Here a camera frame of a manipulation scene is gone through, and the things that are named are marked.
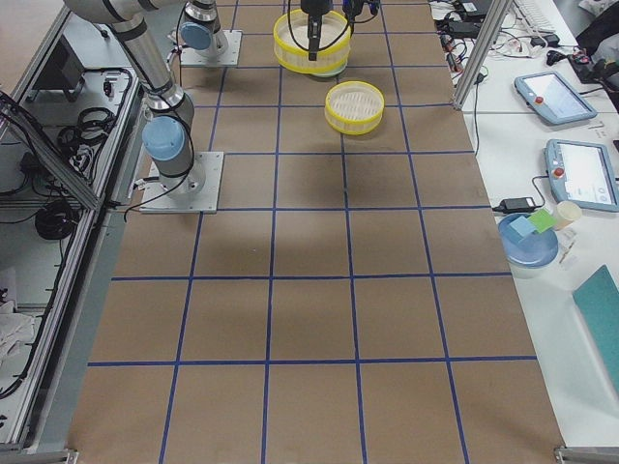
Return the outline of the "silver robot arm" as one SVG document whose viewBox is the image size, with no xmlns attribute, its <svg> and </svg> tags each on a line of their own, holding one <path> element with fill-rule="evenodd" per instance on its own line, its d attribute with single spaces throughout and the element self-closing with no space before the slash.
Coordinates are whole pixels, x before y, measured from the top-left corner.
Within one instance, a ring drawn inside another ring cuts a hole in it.
<svg viewBox="0 0 619 464">
<path fill-rule="evenodd" d="M 290 41 L 305 52 L 311 61 L 317 60 L 319 52 L 336 45 L 348 32 L 353 33 L 357 23 L 372 21 L 379 13 L 380 1 L 343 1 L 343 26 L 326 43 L 323 42 L 326 16 L 333 10 L 332 1 L 301 1 L 301 31 L 306 39 L 301 42 L 301 35 L 294 31 L 292 24 L 292 6 L 288 2 L 285 14 L 286 28 Z M 176 27 L 176 44 L 180 47 L 206 51 L 216 42 L 221 30 L 215 1 L 189 1 L 178 19 Z"/>
<path fill-rule="evenodd" d="M 176 28 L 181 44 L 206 56 L 218 57 L 229 49 L 221 30 L 217 1 L 64 1 L 71 12 L 111 31 L 136 71 L 146 93 L 149 122 L 142 144 L 159 172 L 166 194 L 191 195 L 205 183 L 198 167 L 191 131 L 194 105 L 164 61 L 144 13 L 181 4 Z"/>
</svg>

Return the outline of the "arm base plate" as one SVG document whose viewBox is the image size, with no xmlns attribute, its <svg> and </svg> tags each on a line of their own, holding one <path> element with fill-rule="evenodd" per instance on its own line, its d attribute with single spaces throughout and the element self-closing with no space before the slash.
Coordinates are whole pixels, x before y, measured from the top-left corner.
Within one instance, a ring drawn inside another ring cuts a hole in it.
<svg viewBox="0 0 619 464">
<path fill-rule="evenodd" d="M 145 214 L 215 214 L 221 191 L 223 152 L 197 152 L 189 176 L 178 186 L 178 179 L 161 177 L 152 161 L 149 175 L 157 180 L 143 191 L 139 211 Z"/>
<path fill-rule="evenodd" d="M 243 32 L 220 30 L 217 34 L 186 29 L 181 63 L 186 68 L 236 67 L 239 62 Z"/>
</svg>

